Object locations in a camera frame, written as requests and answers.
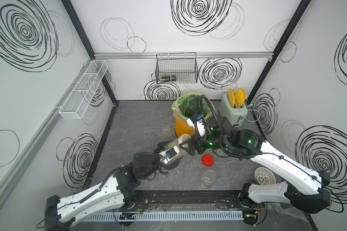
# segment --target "clear plastic cup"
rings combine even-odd
[[[215,181],[216,173],[213,170],[208,169],[202,174],[200,185],[202,186],[202,188],[208,189],[214,184]]]

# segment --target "trash can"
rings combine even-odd
[[[189,126],[186,120],[194,115],[195,113],[201,114],[199,108],[199,97],[200,93],[188,93],[176,99],[172,104],[171,109],[173,110],[173,116],[175,117],[175,132],[178,137],[183,134],[188,134],[190,136],[195,134],[194,127]],[[211,110],[209,109],[207,103],[203,101],[204,109],[204,120],[207,121],[208,118],[212,116]]]

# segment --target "red lid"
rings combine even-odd
[[[211,167],[213,165],[213,157],[211,155],[205,155],[202,159],[202,163],[206,167]]]

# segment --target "aluminum rail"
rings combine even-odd
[[[95,59],[140,59],[140,58],[193,58],[193,52],[115,52],[115,53],[95,53]],[[272,58],[273,52],[197,52],[196,58]]]

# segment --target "white wire basket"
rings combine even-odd
[[[59,110],[65,119],[81,119],[107,71],[105,60],[93,60]]]

